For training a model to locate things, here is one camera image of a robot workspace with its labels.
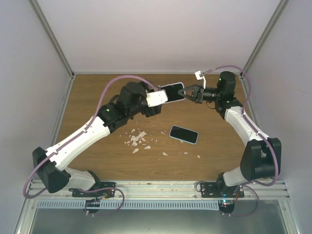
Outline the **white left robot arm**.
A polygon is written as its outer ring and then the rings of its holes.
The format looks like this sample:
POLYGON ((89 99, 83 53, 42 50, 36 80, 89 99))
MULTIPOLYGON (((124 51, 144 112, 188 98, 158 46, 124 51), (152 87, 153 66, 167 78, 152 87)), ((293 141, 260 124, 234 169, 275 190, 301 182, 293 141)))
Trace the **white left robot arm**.
POLYGON ((83 151, 127 124, 136 114, 157 115, 168 100, 164 90, 149 89, 143 82, 129 82, 106 105, 99 104, 95 115, 63 141, 33 151, 34 169, 45 189, 56 193, 62 189, 81 189, 90 196, 100 193, 100 180, 90 170, 78 171, 68 165, 83 151))

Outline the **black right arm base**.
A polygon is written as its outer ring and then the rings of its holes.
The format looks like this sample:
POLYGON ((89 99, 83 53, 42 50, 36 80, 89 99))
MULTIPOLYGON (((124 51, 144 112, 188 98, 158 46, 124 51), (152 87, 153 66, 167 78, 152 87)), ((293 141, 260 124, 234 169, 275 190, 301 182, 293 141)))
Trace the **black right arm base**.
POLYGON ((201 193, 202 198, 243 198, 244 190, 238 185, 226 186, 224 182, 198 181, 195 190, 201 193))

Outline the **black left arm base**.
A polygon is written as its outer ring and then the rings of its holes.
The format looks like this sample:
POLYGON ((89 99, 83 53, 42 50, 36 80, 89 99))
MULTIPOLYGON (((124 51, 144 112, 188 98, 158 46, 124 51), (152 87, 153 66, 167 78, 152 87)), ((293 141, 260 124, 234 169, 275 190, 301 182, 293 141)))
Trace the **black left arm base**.
POLYGON ((115 182, 97 182, 93 187, 91 187, 87 191, 83 191, 82 189, 69 189, 72 193, 72 197, 93 197, 93 198, 111 198, 115 195, 115 182))

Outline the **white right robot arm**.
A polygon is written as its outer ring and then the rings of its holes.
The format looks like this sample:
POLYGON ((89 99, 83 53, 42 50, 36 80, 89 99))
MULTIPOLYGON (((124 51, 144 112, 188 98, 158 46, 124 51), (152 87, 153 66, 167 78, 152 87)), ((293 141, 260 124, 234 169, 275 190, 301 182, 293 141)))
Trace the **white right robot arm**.
POLYGON ((178 91, 178 94, 194 103, 213 102, 215 110, 230 124, 241 138, 245 150, 239 167, 221 173, 215 183, 220 197, 233 195, 240 186, 260 179, 272 178, 266 186, 275 184, 281 167, 281 141, 264 133, 245 112, 245 105, 234 96, 235 74, 223 71, 215 88, 206 84, 192 85, 178 91))

